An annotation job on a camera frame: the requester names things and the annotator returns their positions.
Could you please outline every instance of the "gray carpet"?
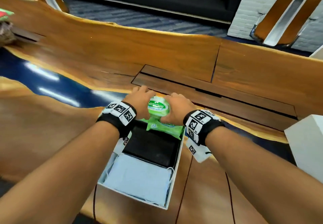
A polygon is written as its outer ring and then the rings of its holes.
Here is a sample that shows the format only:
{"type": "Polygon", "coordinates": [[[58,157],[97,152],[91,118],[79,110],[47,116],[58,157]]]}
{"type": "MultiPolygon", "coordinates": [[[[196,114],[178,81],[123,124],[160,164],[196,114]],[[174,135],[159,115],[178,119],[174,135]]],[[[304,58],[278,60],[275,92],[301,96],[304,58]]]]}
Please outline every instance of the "gray carpet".
{"type": "Polygon", "coordinates": [[[217,37],[227,36],[227,29],[205,26],[168,17],[153,15],[131,9],[121,9],[113,6],[100,5],[79,0],[64,0],[70,9],[70,14],[101,22],[115,22],[122,26],[132,26],[153,30],[206,34],[217,37]]]}

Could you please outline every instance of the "black wristband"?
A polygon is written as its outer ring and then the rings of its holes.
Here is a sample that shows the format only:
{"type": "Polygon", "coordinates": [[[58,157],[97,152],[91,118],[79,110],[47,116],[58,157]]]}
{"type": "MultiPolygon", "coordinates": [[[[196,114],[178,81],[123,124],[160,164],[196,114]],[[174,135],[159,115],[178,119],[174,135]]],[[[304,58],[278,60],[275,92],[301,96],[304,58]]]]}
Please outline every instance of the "black wristband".
{"type": "Polygon", "coordinates": [[[126,137],[134,127],[136,109],[127,102],[112,102],[99,115],[97,122],[106,121],[116,127],[120,138],[126,137]]]}
{"type": "Polygon", "coordinates": [[[220,118],[208,110],[195,110],[184,117],[184,125],[189,137],[197,144],[205,146],[207,135],[216,127],[224,126],[220,118]]]}

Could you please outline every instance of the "light blue face mask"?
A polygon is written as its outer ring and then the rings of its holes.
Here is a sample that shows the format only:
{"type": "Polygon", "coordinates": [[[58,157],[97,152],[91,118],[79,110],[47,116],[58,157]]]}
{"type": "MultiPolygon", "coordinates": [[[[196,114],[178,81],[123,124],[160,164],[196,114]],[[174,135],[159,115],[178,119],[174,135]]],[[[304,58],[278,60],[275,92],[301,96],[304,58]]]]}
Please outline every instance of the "light blue face mask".
{"type": "Polygon", "coordinates": [[[173,171],[122,153],[115,159],[103,185],[165,206],[173,171]]]}

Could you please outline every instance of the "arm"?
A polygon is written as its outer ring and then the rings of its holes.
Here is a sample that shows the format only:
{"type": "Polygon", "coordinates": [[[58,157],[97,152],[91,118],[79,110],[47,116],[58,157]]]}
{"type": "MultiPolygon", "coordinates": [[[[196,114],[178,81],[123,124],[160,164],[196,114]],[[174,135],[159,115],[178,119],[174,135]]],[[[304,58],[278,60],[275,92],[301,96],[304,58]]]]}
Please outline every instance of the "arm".
{"type": "MultiPolygon", "coordinates": [[[[182,95],[165,98],[172,111],[163,123],[183,125],[185,115],[196,109],[182,95]]],[[[322,223],[322,183],[224,127],[210,132],[205,145],[268,223],[322,223]]]]}
{"type": "MultiPolygon", "coordinates": [[[[143,86],[124,101],[136,119],[149,118],[155,95],[143,86]]],[[[0,223],[71,223],[96,185],[119,139],[119,131],[100,121],[70,141],[0,199],[0,223]]]]}

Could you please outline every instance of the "open cardboard box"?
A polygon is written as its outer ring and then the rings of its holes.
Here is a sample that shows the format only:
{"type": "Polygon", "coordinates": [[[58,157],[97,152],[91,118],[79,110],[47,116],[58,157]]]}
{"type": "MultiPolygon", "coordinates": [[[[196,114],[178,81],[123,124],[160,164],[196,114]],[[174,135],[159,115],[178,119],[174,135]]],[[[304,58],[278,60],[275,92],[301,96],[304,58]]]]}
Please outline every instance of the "open cardboard box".
{"type": "Polygon", "coordinates": [[[172,181],[169,185],[165,204],[163,206],[145,201],[144,199],[137,198],[124,192],[120,192],[116,189],[111,189],[120,194],[126,195],[129,198],[133,198],[143,203],[167,210],[171,200],[178,164],[181,157],[185,129],[181,133],[181,139],[179,140],[164,132],[155,130],[146,131],[146,127],[146,123],[136,121],[134,129],[129,133],[128,137],[119,139],[107,163],[107,166],[98,180],[98,184],[108,188],[103,183],[113,168],[116,158],[121,153],[140,159],[146,164],[155,164],[163,168],[171,167],[174,169],[174,172],[171,176],[172,181]]]}

